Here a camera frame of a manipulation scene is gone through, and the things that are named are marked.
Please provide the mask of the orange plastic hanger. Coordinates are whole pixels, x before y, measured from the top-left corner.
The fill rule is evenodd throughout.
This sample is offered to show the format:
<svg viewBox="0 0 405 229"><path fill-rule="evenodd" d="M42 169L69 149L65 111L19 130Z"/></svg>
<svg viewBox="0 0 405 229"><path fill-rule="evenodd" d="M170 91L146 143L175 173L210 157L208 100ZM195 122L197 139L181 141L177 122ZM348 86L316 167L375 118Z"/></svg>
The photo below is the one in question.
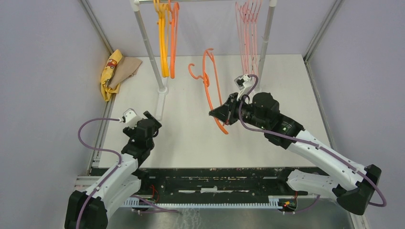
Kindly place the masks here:
<svg viewBox="0 0 405 229"><path fill-rule="evenodd" d="M177 51L177 38L178 38L178 22L179 22L179 10L180 5L178 2L171 4L171 0L168 0L169 11L171 13L171 63L170 63L170 78L175 78L175 59Z"/></svg>
<svg viewBox="0 0 405 229"><path fill-rule="evenodd" d="M221 89L220 89L220 84L219 84L219 77L218 77L218 72L217 72L217 68L216 68L216 62L215 62L215 56L213 53L213 48L208 48L204 51L203 56L202 56L202 74L196 76L193 72L192 72L192 67L195 66L194 63L190 63L188 65L188 71L190 76L195 79L195 80L199 80L201 79L204 85L204 90L205 90L205 94L206 94L206 98L207 98L207 102L210 108L210 111L212 111L214 109L213 107L213 103L211 100L211 96L210 96L210 92L209 92L209 87L210 87L210 77L207 74L206 71L206 59L209 58L213 64L213 70L214 70L214 75L215 75L215 83L216 83L216 88L217 88L217 94L218 94L218 99L219 99L219 103L220 105L223 105L222 102L222 96L221 96Z"/></svg>

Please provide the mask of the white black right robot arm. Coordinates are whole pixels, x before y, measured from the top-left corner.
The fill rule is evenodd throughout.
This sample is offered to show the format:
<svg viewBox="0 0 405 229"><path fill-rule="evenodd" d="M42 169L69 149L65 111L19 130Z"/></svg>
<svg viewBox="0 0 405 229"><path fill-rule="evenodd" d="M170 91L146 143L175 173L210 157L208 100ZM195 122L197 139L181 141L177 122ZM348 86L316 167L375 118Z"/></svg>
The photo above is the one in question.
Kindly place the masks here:
<svg viewBox="0 0 405 229"><path fill-rule="evenodd" d="M372 203L374 193L381 194L378 182L381 169L374 165L356 163L314 137L303 125L281 114L279 102L270 93L258 93L247 103L247 95L230 94L226 102L211 110L209 115L232 125L240 121L250 131L261 132L276 146L295 153L326 172L316 175L298 169L286 169L276 181L282 195L291 191L305 191L335 200L343 209L363 215L368 206L385 207Z"/></svg>

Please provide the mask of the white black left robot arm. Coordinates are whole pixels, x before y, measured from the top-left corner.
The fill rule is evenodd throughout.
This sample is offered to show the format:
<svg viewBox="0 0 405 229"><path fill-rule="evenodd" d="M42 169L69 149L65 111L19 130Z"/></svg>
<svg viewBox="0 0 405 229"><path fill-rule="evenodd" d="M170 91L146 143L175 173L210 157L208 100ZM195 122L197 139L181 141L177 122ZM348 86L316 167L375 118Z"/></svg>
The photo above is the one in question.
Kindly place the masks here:
<svg viewBox="0 0 405 229"><path fill-rule="evenodd" d="M134 193L149 191L147 173L139 169L150 156L162 124L149 112L144 117L132 108L117 121L125 123L123 133L129 137L117 160L94 184L84 191L75 190L69 197L64 222L66 229L105 229L115 211Z"/></svg>

